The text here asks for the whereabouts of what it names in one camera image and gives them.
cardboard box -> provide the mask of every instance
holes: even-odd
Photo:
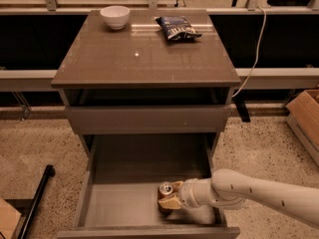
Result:
[[[0,231],[6,239],[11,239],[17,228],[20,212],[0,198]]]
[[[304,91],[287,108],[288,124],[319,165],[319,91]]]

black rod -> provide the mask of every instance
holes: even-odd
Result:
[[[23,226],[20,230],[18,239],[26,239],[27,238],[29,229],[31,227],[33,218],[36,214],[36,211],[37,211],[38,205],[40,203],[42,194],[43,194],[44,189],[48,183],[48,179],[49,179],[49,177],[54,176],[54,175],[55,175],[55,170],[54,170],[53,166],[48,164],[43,175],[42,175],[42,179],[41,179],[40,184],[37,188],[37,192],[32,200],[27,217],[26,217],[26,219],[23,223]]]

table top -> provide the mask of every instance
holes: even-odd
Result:
[[[185,16],[202,36],[167,41],[158,16]],[[92,11],[52,82],[54,88],[238,86],[233,65],[204,10],[137,9],[118,31]]]

white robotic arm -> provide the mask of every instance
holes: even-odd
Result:
[[[220,169],[209,179],[164,182],[159,187],[163,209],[210,205],[237,209],[250,199],[319,229],[319,189],[252,178]]]

black chip bag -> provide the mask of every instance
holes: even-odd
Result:
[[[189,40],[201,36],[183,16],[158,17],[156,21],[168,40]]]

